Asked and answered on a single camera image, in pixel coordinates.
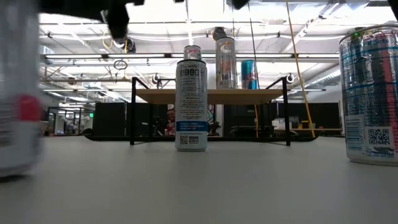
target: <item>aluminum can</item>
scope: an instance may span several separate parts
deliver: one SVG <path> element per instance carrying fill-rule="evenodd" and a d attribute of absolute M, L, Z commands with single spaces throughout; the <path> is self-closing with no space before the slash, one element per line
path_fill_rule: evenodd
<path fill-rule="evenodd" d="M 175 147 L 178 151 L 206 150 L 207 130 L 206 63 L 182 60 L 175 79 Z"/>
<path fill-rule="evenodd" d="M 241 63 L 241 79 L 243 90 L 257 90 L 256 64 L 254 60 L 244 60 Z"/>
<path fill-rule="evenodd" d="M 0 15 L 0 177 L 6 177 L 27 172 L 40 154 L 39 3 L 0 1 Z"/>
<path fill-rule="evenodd" d="M 216 87 L 237 89 L 235 40 L 223 37 L 216 41 Z"/>
<path fill-rule="evenodd" d="M 372 26 L 340 41 L 347 156 L 398 166 L 398 26 Z"/>
<path fill-rule="evenodd" d="M 188 45 L 184 48 L 184 60 L 195 59 L 201 60 L 200 47 L 196 45 Z"/>

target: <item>white table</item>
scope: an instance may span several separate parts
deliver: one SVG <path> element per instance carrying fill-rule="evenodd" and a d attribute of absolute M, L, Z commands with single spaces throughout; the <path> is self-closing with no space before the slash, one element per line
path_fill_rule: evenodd
<path fill-rule="evenodd" d="M 345 140 L 291 147 L 129 146 L 46 138 L 28 178 L 0 184 L 4 224 L 397 223 L 398 168 L 349 162 Z"/>

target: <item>barcode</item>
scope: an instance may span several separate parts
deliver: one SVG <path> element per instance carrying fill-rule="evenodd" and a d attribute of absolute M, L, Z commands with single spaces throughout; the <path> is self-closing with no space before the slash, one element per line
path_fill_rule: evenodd
<path fill-rule="evenodd" d="M 347 116 L 345 121 L 347 149 L 362 151 L 364 146 L 362 115 Z"/>
<path fill-rule="evenodd" d="M 394 147 L 391 127 L 366 127 L 366 144 L 373 147 Z"/>
<path fill-rule="evenodd" d="M 180 144 L 188 144 L 188 136 L 180 136 Z"/>
<path fill-rule="evenodd" d="M 0 100 L 0 147 L 11 145 L 12 104 Z"/>

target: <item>qr code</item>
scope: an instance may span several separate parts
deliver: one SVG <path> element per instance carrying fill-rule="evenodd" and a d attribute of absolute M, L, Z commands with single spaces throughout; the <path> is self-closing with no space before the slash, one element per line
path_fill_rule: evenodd
<path fill-rule="evenodd" d="M 367 127 L 367 144 L 376 147 L 393 147 L 391 127 Z"/>
<path fill-rule="evenodd" d="M 180 144 L 188 144 L 188 136 L 180 136 Z"/>

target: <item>red label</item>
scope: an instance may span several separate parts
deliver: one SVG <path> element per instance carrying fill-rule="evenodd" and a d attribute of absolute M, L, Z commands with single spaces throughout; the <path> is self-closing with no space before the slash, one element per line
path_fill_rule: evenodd
<path fill-rule="evenodd" d="M 39 121 L 40 102 L 29 95 L 19 97 L 19 121 Z"/>

